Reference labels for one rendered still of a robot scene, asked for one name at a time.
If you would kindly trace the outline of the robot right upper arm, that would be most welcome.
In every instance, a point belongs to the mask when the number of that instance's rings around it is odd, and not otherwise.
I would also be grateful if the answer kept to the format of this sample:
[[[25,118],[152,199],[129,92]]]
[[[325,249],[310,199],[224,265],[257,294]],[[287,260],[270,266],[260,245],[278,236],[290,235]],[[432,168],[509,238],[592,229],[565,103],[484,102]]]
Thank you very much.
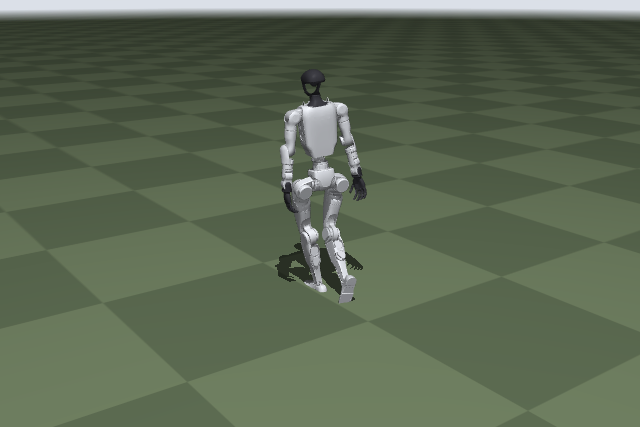
[[[339,129],[342,133],[340,138],[340,142],[342,146],[347,146],[353,144],[353,139],[351,136],[351,126],[348,116],[348,107],[340,102],[333,102],[337,109],[337,122],[339,125]]]

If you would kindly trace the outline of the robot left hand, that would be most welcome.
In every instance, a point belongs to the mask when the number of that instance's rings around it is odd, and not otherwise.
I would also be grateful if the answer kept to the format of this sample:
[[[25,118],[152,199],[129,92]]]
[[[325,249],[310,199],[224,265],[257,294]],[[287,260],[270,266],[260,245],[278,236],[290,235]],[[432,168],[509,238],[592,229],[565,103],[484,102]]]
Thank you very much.
[[[295,208],[292,207],[292,201],[291,201],[291,196],[290,196],[290,192],[292,191],[292,187],[291,187],[291,183],[287,182],[285,184],[285,189],[282,187],[282,192],[284,192],[284,201],[286,203],[286,207],[289,209],[289,211],[293,212],[293,213],[297,213],[299,211],[294,210]]]

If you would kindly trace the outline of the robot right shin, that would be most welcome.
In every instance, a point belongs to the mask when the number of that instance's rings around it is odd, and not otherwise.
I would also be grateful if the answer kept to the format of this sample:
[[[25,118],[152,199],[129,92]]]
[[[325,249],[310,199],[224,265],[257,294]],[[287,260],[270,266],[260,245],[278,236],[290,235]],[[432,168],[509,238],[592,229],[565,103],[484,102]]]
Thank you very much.
[[[330,242],[325,241],[325,246],[326,246],[329,258],[332,264],[335,266],[336,272],[338,274],[338,277],[341,281],[341,286],[342,286],[345,277],[348,275],[348,272],[346,268],[346,259],[345,259],[346,255],[345,255],[344,243],[340,237],[339,228],[337,228],[337,230],[338,230],[338,239],[336,241],[331,240]]]

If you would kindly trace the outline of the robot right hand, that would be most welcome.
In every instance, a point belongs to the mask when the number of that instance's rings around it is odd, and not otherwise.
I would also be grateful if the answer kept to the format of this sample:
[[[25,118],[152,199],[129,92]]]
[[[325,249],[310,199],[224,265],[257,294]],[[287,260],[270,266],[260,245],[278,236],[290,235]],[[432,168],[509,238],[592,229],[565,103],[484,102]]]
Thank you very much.
[[[365,182],[361,178],[361,176],[362,176],[361,167],[358,167],[357,171],[358,171],[358,175],[352,175],[351,174],[354,179],[353,179],[353,184],[351,186],[351,189],[349,191],[349,193],[351,193],[353,187],[355,188],[355,196],[354,196],[353,200],[355,200],[357,195],[358,195],[358,199],[356,201],[358,201],[359,199],[362,200],[362,199],[366,198],[366,195],[367,195]]]

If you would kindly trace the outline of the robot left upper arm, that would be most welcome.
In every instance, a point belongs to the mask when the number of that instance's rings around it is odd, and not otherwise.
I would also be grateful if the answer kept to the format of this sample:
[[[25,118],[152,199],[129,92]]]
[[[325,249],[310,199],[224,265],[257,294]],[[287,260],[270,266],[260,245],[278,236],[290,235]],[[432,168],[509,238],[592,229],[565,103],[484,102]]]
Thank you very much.
[[[296,152],[295,142],[297,136],[297,124],[301,121],[302,109],[294,109],[286,112],[284,116],[285,128],[284,138],[288,148],[289,157],[293,156]],[[283,146],[283,145],[282,145]]]

